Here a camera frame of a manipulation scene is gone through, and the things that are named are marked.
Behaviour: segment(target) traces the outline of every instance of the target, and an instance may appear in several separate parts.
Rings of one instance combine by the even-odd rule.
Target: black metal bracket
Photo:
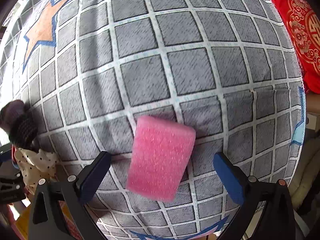
[[[68,181],[39,181],[29,217],[29,240],[71,240],[58,201],[65,201],[74,224],[84,240],[105,240],[104,234],[91,219],[84,204],[92,199],[111,166],[111,155],[101,152]]]
[[[250,239],[295,239],[292,203],[283,179],[267,183],[259,182],[254,176],[247,177],[222,153],[214,156],[213,164],[232,200],[241,205],[219,240],[240,240],[260,201],[266,204]],[[111,155],[101,152],[77,177],[71,175],[64,182],[41,179],[30,212],[29,240],[74,240],[65,225],[59,200],[66,202],[83,240],[105,240],[84,204],[93,197],[110,165]]]
[[[250,240],[294,240],[295,223],[291,197],[285,180],[260,182],[246,176],[223,153],[217,153],[213,165],[228,194],[241,206],[219,236],[219,240],[240,240],[248,228],[257,205],[266,201],[260,220]]]
[[[23,177],[21,172],[14,177],[0,177],[0,204],[9,204],[25,199]]]

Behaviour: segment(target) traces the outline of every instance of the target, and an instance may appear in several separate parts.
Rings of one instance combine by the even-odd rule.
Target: red fabric with gold pattern
[[[306,0],[272,0],[300,60],[306,91],[320,94],[320,22]]]

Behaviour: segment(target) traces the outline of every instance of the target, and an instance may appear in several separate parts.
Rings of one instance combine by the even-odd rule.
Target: screw
[[[68,177],[68,181],[72,182],[72,181],[75,181],[76,180],[76,176],[75,175],[70,175]]]
[[[39,180],[39,185],[42,185],[42,184],[44,184],[45,183],[45,179],[40,179]]]
[[[284,179],[280,179],[280,180],[279,180],[279,184],[280,184],[281,186],[284,186],[284,185],[286,185],[286,182],[285,182]]]
[[[248,180],[249,180],[250,182],[256,182],[256,181],[257,181],[257,178],[256,178],[255,176],[249,176],[249,177],[248,177]]]

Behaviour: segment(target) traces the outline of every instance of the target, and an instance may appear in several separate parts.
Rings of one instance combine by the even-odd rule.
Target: gray square pattern
[[[0,92],[30,107],[40,146],[60,157],[60,180],[102,150],[113,155],[89,202],[108,239],[136,239],[131,231],[182,239],[230,221],[238,206],[212,166],[217,152],[247,176],[290,180],[301,73],[270,0],[70,0],[55,16],[57,46],[39,45],[22,72],[23,36],[47,1],[26,1],[9,25]],[[142,115],[196,130],[172,202],[125,188]]]

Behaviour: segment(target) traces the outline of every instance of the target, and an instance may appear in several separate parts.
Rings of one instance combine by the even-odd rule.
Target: gold floral pattern
[[[296,51],[320,75],[320,22],[306,0],[288,0],[288,31]]]

